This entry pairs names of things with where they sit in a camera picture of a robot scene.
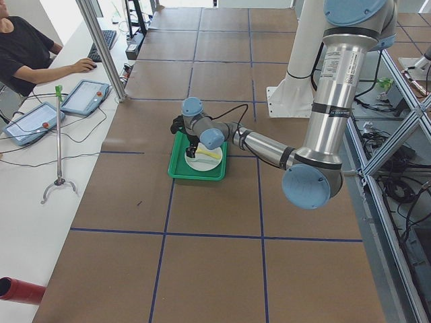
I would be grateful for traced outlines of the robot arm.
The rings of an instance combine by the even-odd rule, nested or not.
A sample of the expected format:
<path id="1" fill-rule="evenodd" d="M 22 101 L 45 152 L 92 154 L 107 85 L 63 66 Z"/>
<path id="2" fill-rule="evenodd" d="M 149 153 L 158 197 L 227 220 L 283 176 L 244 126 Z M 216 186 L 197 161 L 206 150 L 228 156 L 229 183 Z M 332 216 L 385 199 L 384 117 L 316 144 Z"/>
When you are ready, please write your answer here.
<path id="1" fill-rule="evenodd" d="M 352 113 L 360 72 L 368 52 L 393 44 L 397 3 L 324 1 L 323 15 L 327 51 L 303 146 L 289 147 L 239 122 L 217 122 L 204 113 L 199 98 L 190 97 L 182 102 L 182 113 L 170 127 L 171 133 L 187 136 L 188 157 L 195 156 L 200 143 L 216 149 L 230 141 L 284 170 L 283 192 L 302 209 L 322 207 L 340 191 L 343 175 L 339 147 Z"/>

